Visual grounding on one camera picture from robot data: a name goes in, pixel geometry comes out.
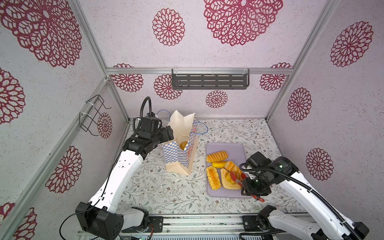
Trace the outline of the long baguette fake bread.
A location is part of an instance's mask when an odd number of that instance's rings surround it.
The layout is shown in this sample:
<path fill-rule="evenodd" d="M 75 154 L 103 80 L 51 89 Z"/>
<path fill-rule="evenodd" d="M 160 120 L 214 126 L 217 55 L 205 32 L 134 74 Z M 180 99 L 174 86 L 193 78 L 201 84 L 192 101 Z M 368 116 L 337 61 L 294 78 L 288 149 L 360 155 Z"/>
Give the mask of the long baguette fake bread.
<path fill-rule="evenodd" d="M 180 149 L 181 149 L 182 151 L 184 151 L 184 150 L 186 149 L 187 144 L 188 144 L 188 141 L 184 141 L 184 142 L 182 142 L 182 143 L 179 145 Z"/>

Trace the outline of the blue checkered paper bag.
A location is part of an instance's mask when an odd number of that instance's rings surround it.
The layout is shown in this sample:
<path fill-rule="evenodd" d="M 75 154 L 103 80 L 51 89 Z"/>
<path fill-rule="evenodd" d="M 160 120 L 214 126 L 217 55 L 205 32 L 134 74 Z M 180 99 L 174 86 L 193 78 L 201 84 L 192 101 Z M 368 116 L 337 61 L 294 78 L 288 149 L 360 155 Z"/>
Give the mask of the blue checkered paper bag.
<path fill-rule="evenodd" d="M 183 116 L 179 111 L 170 115 L 168 126 L 173 130 L 174 139 L 163 144 L 166 170 L 170 173 L 189 176 L 192 173 L 199 136 L 208 132 L 199 132 L 195 114 Z"/>

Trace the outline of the round pumpkin fake bun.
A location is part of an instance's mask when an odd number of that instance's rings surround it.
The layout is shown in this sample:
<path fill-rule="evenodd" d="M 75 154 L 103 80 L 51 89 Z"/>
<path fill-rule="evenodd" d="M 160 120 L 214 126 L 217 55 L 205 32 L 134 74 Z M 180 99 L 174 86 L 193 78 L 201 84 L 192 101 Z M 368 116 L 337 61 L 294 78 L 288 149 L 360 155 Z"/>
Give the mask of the round pumpkin fake bun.
<path fill-rule="evenodd" d="M 231 176 L 230 176 L 230 172 L 225 173 L 225 179 L 227 182 L 229 182 L 232 185 L 236 184 L 236 182 L 232 181 Z"/>

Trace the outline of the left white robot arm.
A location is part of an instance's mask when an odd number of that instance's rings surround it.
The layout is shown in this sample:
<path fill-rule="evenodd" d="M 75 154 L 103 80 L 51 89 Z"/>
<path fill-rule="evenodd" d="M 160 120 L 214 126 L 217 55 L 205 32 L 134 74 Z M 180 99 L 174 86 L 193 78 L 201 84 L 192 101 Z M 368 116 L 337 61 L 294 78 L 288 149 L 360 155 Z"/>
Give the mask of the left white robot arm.
<path fill-rule="evenodd" d="M 170 126 L 149 113 L 140 118 L 133 135 L 123 145 L 116 162 L 101 188 L 88 203 L 80 202 L 75 210 L 81 229 L 104 240 L 116 239 L 121 231 L 147 230 L 150 224 L 148 211 L 133 207 L 123 214 L 117 212 L 119 200 L 138 167 L 147 155 L 162 144 L 173 140 Z"/>

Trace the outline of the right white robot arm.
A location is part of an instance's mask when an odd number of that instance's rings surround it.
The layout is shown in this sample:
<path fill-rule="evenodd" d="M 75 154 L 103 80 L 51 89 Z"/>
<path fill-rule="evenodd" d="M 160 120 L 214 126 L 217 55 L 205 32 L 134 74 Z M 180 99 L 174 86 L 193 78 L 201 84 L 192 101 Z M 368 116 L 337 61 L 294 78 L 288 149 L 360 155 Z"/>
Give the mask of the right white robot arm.
<path fill-rule="evenodd" d="M 278 234 L 290 234 L 301 240 L 363 240 L 367 237 L 369 228 L 338 211 L 289 159 L 278 157 L 271 161 L 256 152 L 239 168 L 248 173 L 239 183 L 243 196 L 260 200 L 271 194 L 271 186 L 275 184 L 290 193 L 314 219 L 314 223 L 310 223 L 267 205 L 255 217 L 243 218 L 245 231 L 239 234 L 241 240 L 246 236 L 271 240 Z"/>

